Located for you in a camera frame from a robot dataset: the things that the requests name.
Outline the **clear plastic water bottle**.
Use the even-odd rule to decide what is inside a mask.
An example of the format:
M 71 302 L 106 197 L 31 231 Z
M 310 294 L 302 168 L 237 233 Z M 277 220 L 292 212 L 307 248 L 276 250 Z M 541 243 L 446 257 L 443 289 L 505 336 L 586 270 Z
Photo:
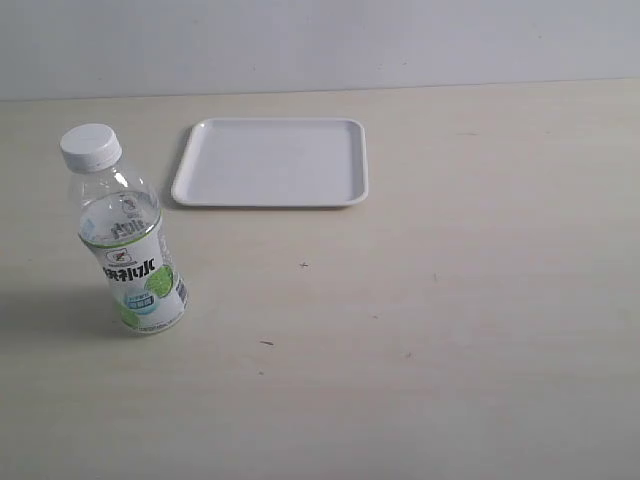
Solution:
M 78 236 L 102 269 L 123 324 L 138 334 L 176 324 L 188 292 L 153 187 L 120 159 L 101 171 L 74 173 L 70 197 L 79 211 Z

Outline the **white bottle cap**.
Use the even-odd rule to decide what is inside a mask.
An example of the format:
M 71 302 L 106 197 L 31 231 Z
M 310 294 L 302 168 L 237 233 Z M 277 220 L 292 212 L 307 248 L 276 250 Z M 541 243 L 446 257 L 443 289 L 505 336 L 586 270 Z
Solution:
M 105 124 L 76 126 L 61 137 L 59 146 L 67 168 L 78 174 L 107 169 L 122 156 L 115 131 Z

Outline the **white rectangular tray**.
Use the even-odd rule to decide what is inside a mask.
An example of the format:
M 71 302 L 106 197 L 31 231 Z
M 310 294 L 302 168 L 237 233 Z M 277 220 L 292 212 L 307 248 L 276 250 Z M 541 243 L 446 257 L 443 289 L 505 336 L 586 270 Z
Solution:
M 348 118 L 208 118 L 171 186 L 185 207 L 345 208 L 369 194 L 364 127 Z

